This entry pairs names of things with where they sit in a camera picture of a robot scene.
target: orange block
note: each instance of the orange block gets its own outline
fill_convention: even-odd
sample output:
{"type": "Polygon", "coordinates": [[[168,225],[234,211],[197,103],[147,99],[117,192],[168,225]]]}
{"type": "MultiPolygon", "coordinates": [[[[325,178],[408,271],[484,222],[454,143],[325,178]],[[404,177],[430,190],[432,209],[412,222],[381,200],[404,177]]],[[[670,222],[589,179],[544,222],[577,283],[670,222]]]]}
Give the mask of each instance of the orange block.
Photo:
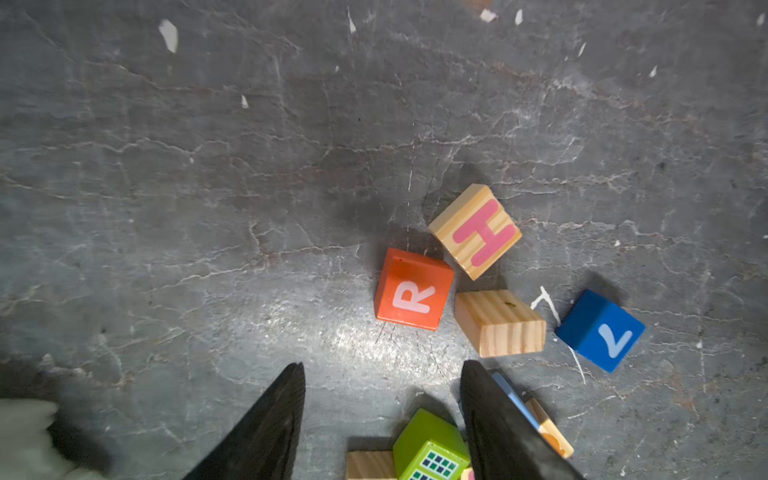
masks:
{"type": "Polygon", "coordinates": [[[453,269],[446,262],[389,248],[376,290],[376,318],[437,330],[451,283],[453,269]]]}

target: blue block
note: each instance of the blue block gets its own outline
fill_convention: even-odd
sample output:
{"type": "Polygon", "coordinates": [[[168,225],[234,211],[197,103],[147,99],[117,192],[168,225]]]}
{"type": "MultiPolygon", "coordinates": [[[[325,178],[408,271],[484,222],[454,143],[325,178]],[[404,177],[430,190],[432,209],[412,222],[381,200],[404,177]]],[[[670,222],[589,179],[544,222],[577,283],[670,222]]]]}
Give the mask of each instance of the blue block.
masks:
{"type": "Polygon", "coordinates": [[[645,325],[638,319],[587,290],[555,333],[572,349],[610,373],[643,331],[645,325]]]}

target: green block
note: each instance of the green block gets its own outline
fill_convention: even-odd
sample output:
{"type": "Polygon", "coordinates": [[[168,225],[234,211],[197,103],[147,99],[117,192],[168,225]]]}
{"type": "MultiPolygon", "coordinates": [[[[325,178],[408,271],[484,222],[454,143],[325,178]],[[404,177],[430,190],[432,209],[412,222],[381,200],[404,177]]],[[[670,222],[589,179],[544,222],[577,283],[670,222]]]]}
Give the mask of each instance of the green block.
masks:
{"type": "Polygon", "coordinates": [[[458,429],[419,409],[392,449],[398,480],[458,480],[469,450],[458,429]]]}

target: pink letter h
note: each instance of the pink letter h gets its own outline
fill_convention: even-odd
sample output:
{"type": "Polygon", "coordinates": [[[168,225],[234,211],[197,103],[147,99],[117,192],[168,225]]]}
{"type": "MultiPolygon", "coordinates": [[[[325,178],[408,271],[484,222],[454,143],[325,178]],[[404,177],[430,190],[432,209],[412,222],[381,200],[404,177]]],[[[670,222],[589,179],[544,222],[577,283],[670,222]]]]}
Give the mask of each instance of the pink letter h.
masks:
{"type": "Polygon", "coordinates": [[[467,221],[453,233],[453,241],[464,243],[473,233],[477,232],[485,246],[472,256],[472,265],[481,266],[498,252],[515,235],[515,226],[507,225],[502,231],[494,234],[488,221],[502,206],[496,200],[488,202],[480,207],[467,221]]]}

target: marble surface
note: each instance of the marble surface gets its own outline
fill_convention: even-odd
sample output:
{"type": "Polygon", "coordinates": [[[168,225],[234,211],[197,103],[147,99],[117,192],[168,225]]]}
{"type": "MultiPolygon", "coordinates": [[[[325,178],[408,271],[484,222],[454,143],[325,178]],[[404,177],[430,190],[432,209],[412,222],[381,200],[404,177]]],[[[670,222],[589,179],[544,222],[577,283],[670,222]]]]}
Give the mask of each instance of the marble surface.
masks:
{"type": "Polygon", "coordinates": [[[582,377],[540,302],[544,352],[485,361],[549,411],[574,465],[762,478],[765,12],[4,2],[3,388],[44,385],[112,478],[171,480],[302,361],[294,478],[340,478],[348,449],[391,445],[419,406],[461,425],[476,354],[452,308],[428,333],[377,321],[372,298],[386,247],[442,257],[427,223],[485,183],[523,238],[458,291],[543,287],[563,316],[592,286],[647,325],[615,373],[581,358],[582,377]]]}

